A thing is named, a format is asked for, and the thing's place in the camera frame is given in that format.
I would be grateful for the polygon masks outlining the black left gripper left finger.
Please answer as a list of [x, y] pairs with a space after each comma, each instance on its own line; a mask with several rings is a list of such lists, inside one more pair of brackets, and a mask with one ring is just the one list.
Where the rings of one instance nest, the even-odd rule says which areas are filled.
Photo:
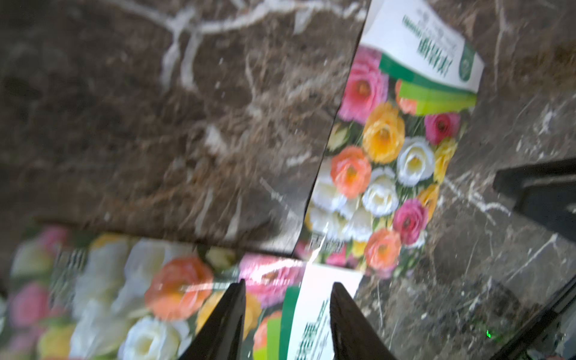
[[246, 308], [245, 281], [232, 283], [179, 360], [240, 359]]

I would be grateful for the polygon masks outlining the flower seed packet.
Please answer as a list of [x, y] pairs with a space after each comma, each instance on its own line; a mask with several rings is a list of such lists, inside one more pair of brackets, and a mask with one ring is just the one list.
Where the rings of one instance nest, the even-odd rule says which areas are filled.
[[242, 359], [332, 359], [334, 283], [357, 271], [62, 225], [16, 250], [1, 308], [3, 359], [177, 359], [244, 281]]
[[373, 1], [295, 256], [382, 278], [411, 273], [483, 70], [427, 1]]

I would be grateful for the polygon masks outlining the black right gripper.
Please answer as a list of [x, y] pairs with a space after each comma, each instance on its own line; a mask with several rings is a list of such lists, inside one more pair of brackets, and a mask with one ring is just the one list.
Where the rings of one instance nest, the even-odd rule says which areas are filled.
[[493, 189], [514, 200], [514, 212], [575, 242], [574, 158], [501, 169]]

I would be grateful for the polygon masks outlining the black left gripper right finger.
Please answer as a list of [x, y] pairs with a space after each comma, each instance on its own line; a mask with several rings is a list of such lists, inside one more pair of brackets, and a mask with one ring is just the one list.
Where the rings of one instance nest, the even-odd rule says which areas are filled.
[[342, 283], [332, 286], [329, 312], [334, 359], [396, 360]]

